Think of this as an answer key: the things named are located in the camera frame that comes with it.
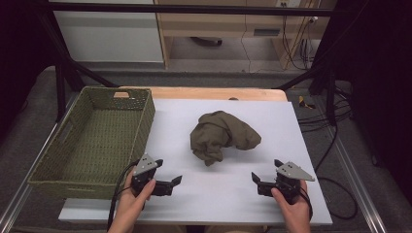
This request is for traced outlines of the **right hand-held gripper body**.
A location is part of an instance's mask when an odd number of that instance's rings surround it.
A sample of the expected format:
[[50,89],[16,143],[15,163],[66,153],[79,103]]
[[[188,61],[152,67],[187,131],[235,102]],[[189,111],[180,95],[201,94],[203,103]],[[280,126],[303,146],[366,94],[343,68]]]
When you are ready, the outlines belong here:
[[300,182],[313,182],[315,178],[293,162],[276,167],[276,188],[283,194],[286,201],[293,205],[300,195]]

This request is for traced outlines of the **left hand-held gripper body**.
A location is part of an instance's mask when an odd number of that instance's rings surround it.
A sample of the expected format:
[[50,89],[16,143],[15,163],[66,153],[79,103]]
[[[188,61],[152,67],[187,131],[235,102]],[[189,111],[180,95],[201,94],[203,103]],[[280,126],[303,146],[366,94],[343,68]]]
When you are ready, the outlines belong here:
[[137,162],[137,165],[132,170],[131,189],[137,196],[145,187],[145,185],[154,177],[158,163],[152,159],[147,153]]

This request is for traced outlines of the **green woven basket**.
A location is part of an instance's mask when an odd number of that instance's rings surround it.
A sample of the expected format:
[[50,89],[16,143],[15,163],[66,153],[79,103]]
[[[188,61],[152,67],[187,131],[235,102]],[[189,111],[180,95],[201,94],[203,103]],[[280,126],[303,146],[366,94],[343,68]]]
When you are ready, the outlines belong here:
[[28,183],[59,198],[110,199],[123,169],[145,152],[154,116],[147,88],[85,87]]

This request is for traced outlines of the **olive green cloth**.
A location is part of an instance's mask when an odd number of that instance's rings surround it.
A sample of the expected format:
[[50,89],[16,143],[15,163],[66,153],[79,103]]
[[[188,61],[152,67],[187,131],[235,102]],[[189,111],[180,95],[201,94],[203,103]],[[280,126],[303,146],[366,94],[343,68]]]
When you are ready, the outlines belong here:
[[248,123],[224,111],[204,114],[189,134],[192,153],[206,166],[223,161],[222,148],[252,150],[261,136]]

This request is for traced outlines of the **person's right hand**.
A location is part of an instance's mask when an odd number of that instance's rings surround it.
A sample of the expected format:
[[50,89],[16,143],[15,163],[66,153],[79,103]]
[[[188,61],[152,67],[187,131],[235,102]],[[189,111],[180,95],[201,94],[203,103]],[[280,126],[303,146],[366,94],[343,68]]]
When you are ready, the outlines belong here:
[[310,226],[310,207],[303,197],[299,197],[293,205],[290,205],[278,189],[273,188],[271,192],[281,209],[286,228],[297,225]]

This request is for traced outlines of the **person's left hand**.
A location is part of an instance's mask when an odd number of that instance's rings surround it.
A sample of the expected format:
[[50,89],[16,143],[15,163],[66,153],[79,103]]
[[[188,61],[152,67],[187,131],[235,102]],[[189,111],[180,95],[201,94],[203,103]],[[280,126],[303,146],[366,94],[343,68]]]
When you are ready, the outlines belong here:
[[124,187],[128,189],[123,191],[120,195],[120,202],[113,220],[114,224],[134,225],[143,210],[144,204],[150,199],[155,188],[155,180],[151,180],[145,185],[143,190],[135,196],[132,190],[129,189],[131,178],[132,172],[126,177]]

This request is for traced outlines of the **white table mat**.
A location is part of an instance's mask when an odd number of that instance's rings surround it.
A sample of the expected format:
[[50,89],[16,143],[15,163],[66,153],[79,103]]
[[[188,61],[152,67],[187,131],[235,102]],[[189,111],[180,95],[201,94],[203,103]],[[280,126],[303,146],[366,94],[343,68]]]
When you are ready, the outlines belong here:
[[[280,101],[157,99],[146,151],[162,160],[155,178],[182,179],[172,194],[152,197],[140,224],[276,225],[283,221],[274,199],[258,194],[252,176],[271,182],[274,162],[292,162],[308,174],[314,168],[292,104]],[[190,149],[189,134],[207,113],[225,111],[261,137],[253,150],[223,149],[223,161],[205,166]]]

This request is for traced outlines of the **yellow and black object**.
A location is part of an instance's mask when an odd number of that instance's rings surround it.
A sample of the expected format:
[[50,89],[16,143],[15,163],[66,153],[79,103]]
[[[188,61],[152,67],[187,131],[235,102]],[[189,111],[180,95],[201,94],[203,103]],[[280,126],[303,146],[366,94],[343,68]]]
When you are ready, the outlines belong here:
[[299,96],[298,105],[300,108],[315,109],[316,105],[312,97],[310,96]]

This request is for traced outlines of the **black metal stand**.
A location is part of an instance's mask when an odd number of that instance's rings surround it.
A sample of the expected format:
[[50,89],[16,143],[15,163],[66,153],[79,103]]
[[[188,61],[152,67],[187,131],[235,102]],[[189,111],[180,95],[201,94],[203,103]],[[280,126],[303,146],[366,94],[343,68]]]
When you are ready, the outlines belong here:
[[95,74],[71,57],[58,27],[58,23],[56,19],[52,17],[52,12],[38,12],[36,18],[45,31],[47,52],[54,62],[57,92],[57,122],[60,122],[66,113],[66,83],[68,83],[73,90],[81,91],[86,86],[81,75],[85,75],[104,86],[118,87],[117,84],[109,82]]
[[299,75],[297,78],[277,86],[277,89],[288,90],[294,85],[309,79],[312,80],[309,86],[309,93],[311,95],[320,95],[324,89],[326,90],[326,119],[332,126],[336,126],[337,121],[335,119],[335,112],[333,109],[335,72],[331,68],[330,64],[315,65],[310,70]]

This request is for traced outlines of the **black curtain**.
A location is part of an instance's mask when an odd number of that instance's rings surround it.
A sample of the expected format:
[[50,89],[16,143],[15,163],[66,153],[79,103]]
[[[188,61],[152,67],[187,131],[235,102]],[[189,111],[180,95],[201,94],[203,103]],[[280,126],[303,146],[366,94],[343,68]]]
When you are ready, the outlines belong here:
[[52,65],[28,0],[0,0],[0,142],[37,77]]
[[412,0],[337,0],[317,60],[352,85],[352,110],[377,162],[412,199]]

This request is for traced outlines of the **black bar-shaped object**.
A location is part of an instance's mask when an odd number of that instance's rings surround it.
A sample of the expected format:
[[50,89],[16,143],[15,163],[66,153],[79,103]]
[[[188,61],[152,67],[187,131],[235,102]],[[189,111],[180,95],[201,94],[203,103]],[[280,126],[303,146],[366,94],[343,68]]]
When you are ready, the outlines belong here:
[[222,40],[211,40],[210,38],[191,37],[191,39],[199,46],[204,47],[219,47],[223,44]]

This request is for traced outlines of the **white cabinet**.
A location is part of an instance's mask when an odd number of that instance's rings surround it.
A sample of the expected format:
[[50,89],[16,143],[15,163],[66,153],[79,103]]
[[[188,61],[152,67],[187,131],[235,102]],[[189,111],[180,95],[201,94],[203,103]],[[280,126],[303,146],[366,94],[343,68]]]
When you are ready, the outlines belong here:
[[54,15],[69,53],[77,61],[163,62],[153,13],[55,11]]

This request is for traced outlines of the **light wooden desk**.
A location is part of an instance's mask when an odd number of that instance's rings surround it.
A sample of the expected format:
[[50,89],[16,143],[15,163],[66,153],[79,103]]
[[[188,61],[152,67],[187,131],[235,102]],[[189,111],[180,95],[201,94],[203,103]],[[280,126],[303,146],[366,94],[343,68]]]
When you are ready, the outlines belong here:
[[[154,0],[157,5],[209,5],[263,8],[307,8],[332,10],[337,0]],[[158,14],[161,36],[172,37],[246,37],[272,40],[281,67],[290,68],[292,57],[303,39],[321,39],[328,19],[318,17]]]

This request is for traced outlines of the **aluminium rail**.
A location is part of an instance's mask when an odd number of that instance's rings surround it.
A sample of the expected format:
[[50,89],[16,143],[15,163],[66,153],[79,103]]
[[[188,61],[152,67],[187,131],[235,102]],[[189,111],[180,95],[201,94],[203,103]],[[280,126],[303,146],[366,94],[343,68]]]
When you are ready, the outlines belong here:
[[58,220],[63,201],[27,184],[33,164],[51,137],[56,112],[53,94],[30,94],[11,131],[0,142],[0,233],[13,233],[21,228],[39,232],[69,226]]
[[358,201],[363,217],[370,229],[371,233],[387,233],[387,228],[381,219],[361,177],[355,167],[355,163],[351,160],[350,154],[347,152],[343,142],[339,138],[337,131],[332,127],[327,129],[328,136],[333,141],[333,146],[337,153],[342,169],[348,179],[351,189],[354,191],[354,196]]

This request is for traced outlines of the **black horizontal frame bar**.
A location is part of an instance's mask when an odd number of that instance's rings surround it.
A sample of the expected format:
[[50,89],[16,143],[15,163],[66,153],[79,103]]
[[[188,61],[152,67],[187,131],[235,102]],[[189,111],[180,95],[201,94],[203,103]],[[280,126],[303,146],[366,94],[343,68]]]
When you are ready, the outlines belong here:
[[331,17],[334,10],[306,8],[263,8],[241,6],[203,5],[151,5],[151,4],[103,4],[50,2],[54,11],[107,12],[107,13],[161,13],[161,14],[203,14],[203,15],[253,15],[253,16],[295,16]]

